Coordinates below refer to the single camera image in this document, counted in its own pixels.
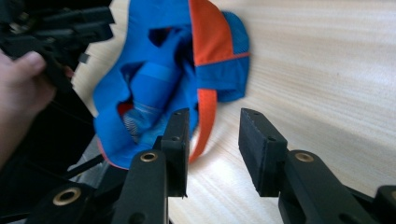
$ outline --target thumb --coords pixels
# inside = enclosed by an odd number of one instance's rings
[[[31,51],[17,59],[11,66],[14,80],[24,81],[41,74],[46,66],[43,57],[37,52]]]

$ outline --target wood grain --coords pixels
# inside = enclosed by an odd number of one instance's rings
[[[250,36],[247,95],[221,104],[205,155],[190,166],[187,199],[170,200],[175,223],[282,223],[277,199],[260,198],[239,154],[241,107],[262,112],[290,149],[319,155],[347,186],[370,196],[396,184],[396,3],[214,0]],[[117,60],[126,1],[114,0],[115,38],[91,45],[74,79],[92,90]]]

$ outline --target light wood tabletop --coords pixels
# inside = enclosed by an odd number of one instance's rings
[[[374,196],[396,185],[396,2],[214,0],[250,37],[245,98],[219,104],[205,154],[189,167],[188,198],[170,199],[175,223],[282,223],[277,198],[255,191],[238,149],[242,107],[262,112],[289,149],[320,156],[340,181]],[[129,1],[114,0],[114,38],[92,44],[75,89],[92,91],[124,44]]]

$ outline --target wooden table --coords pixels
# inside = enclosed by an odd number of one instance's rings
[[[251,67],[244,99],[221,104],[205,155],[190,166],[175,223],[282,223],[260,198],[238,150],[241,107],[262,112],[289,149],[319,155],[347,186],[370,196],[396,184],[396,3],[216,0],[247,27]],[[117,60],[128,2],[114,0],[115,37],[91,45],[74,83],[96,115],[92,90]]]

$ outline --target blue and orange cloth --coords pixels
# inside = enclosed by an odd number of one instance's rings
[[[190,109],[200,126],[194,161],[213,126],[216,103],[245,95],[248,34],[232,12],[207,0],[131,0],[122,53],[95,89],[95,130],[110,164],[128,169],[151,149],[170,115]]]

